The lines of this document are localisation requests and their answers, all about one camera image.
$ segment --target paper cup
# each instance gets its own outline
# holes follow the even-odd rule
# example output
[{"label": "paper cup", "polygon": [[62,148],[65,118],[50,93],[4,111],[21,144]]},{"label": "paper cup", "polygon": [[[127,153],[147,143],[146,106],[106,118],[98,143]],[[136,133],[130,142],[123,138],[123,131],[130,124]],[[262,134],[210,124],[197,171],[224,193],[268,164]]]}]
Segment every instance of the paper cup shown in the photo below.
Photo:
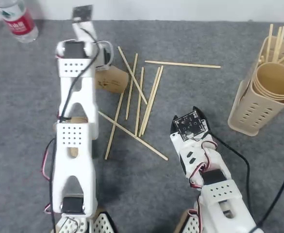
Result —
[{"label": "paper cup", "polygon": [[284,100],[284,65],[262,64],[256,70],[254,81],[255,87],[265,96]]},{"label": "paper cup", "polygon": [[269,94],[268,92],[264,91],[263,88],[261,87],[261,85],[259,85],[257,83],[256,79],[253,81],[253,89],[254,89],[254,91],[257,94],[265,96],[265,97],[267,97],[269,99],[272,99],[272,100],[284,100],[284,96],[278,97],[278,96],[274,96],[274,95]]}]

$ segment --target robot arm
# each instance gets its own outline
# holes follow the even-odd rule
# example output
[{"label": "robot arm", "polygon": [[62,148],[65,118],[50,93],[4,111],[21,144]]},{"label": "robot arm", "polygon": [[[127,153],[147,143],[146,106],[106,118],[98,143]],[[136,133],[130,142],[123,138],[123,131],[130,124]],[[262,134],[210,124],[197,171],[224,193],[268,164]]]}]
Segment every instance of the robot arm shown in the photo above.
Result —
[{"label": "robot arm", "polygon": [[[53,210],[62,216],[84,220],[93,217],[97,209],[96,175],[92,160],[92,140],[99,134],[98,108],[95,98],[95,72],[108,69],[113,56],[106,50],[109,42],[98,43],[91,22],[92,6],[73,10],[73,29],[77,40],[59,42],[56,49],[61,78],[61,103],[59,114],[64,119],[72,117],[74,104],[79,103],[86,114],[87,123],[70,123],[62,119],[57,123],[57,144],[54,162],[52,202]],[[72,88],[77,77],[81,79],[79,91]],[[77,148],[73,157],[70,148]],[[83,195],[65,194],[69,177],[77,178]]]},{"label": "robot arm", "polygon": [[204,114],[195,107],[192,113],[181,118],[175,116],[171,125],[170,138],[185,176],[191,187],[201,191],[194,210],[197,216],[189,219],[198,225],[198,231],[193,232],[248,233],[256,224],[216,151],[217,144],[207,133],[209,129]]}]

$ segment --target white bracket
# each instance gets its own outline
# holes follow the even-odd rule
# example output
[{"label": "white bracket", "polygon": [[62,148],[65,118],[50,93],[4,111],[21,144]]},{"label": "white bracket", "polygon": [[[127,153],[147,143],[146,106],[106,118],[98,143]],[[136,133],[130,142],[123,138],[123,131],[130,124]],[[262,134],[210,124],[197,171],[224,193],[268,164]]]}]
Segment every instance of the white bracket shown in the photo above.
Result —
[{"label": "white bracket", "polygon": [[[89,124],[57,124],[57,151],[53,176],[53,209],[61,213],[63,189],[67,180],[75,176],[84,193],[84,215],[94,215],[98,202],[96,200],[96,176],[91,157],[92,140]],[[72,157],[69,148],[78,148],[78,156]]]}]

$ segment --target water bottle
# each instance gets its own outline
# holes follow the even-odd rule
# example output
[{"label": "water bottle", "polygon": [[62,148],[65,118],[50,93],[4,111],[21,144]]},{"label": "water bottle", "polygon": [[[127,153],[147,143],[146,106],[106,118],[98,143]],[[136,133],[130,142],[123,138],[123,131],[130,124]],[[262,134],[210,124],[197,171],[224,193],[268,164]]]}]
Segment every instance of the water bottle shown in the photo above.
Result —
[{"label": "water bottle", "polygon": [[0,0],[0,14],[18,41],[36,40],[38,29],[23,0]]}]

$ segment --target black wire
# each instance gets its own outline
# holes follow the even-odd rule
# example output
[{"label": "black wire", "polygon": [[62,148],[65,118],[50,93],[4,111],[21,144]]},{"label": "black wire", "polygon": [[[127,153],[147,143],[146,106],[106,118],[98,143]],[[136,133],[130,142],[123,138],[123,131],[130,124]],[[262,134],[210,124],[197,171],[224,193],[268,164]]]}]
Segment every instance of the black wire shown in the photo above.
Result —
[{"label": "black wire", "polygon": [[272,209],[274,208],[274,206],[276,205],[276,203],[278,202],[281,194],[283,193],[284,191],[284,181],[283,181],[283,184],[281,185],[281,188],[278,192],[278,194],[276,195],[275,199],[273,200],[272,204],[270,205],[270,207],[268,208],[268,210],[266,211],[264,217],[262,218],[262,220],[260,220],[258,222],[258,224],[256,225],[256,227],[254,227],[249,233],[253,233],[255,230],[257,230],[259,227],[262,227],[263,224],[264,224],[264,221],[268,218],[268,216],[270,215]]},{"label": "black wire", "polygon": [[52,147],[52,158],[51,158],[51,168],[50,168],[50,179],[49,179],[49,199],[50,199],[50,213],[52,220],[53,233],[56,232],[55,228],[55,217],[53,212],[53,198],[52,198],[52,179],[53,179],[53,169],[54,169],[54,159],[55,159],[55,151],[56,151],[56,136],[54,138],[54,143]]},{"label": "black wire", "polygon": [[247,165],[247,177],[246,177],[247,202],[248,202],[249,213],[253,216],[252,207],[251,207],[251,197],[250,197],[250,164],[249,164],[249,162],[247,161],[247,159],[242,154],[237,152],[234,148],[229,146],[227,143],[223,142],[219,137],[214,135],[211,131],[209,131],[208,133],[211,136],[213,136],[217,141],[219,141],[221,144],[223,144],[225,147],[227,147],[229,150],[231,150],[233,153],[238,155],[246,163],[246,165]]},{"label": "black wire", "polygon": [[[78,81],[78,79],[92,66],[92,64],[96,61],[96,59],[98,58],[99,56],[99,53],[100,53],[100,47],[98,45],[98,42],[97,40],[92,36],[92,34],[90,32],[88,32],[86,29],[82,28],[80,26],[80,24],[78,24],[79,28],[81,30],[83,30],[86,34],[88,34],[91,39],[93,40],[93,42],[95,43],[96,47],[97,47],[97,52],[95,54],[95,56],[93,57],[93,59],[90,61],[90,63],[86,66],[85,69],[83,69],[79,74],[78,76],[73,80],[70,88],[69,88],[69,91],[68,91],[68,94],[67,94],[67,99],[65,101],[65,104],[64,104],[64,107],[63,107],[63,110],[62,110],[62,113],[59,117],[59,123],[61,123],[65,118],[64,118],[64,115],[65,115],[65,111],[67,109],[67,105],[68,105],[68,102],[70,100],[70,97],[71,97],[71,94],[72,94],[72,90],[73,90],[73,87],[74,85],[76,84],[76,82]],[[51,220],[52,220],[52,225],[53,225],[53,232],[55,233],[56,230],[55,230],[55,217],[54,217],[54,211],[53,211],[53,203],[52,203],[52,181],[53,181],[53,170],[54,170],[54,160],[55,160],[55,152],[56,152],[56,136],[55,136],[55,140],[54,140],[54,143],[53,143],[53,149],[52,149],[52,158],[51,158],[51,169],[50,169],[50,180],[49,180],[49,198],[50,198],[50,212],[51,212]]]}]

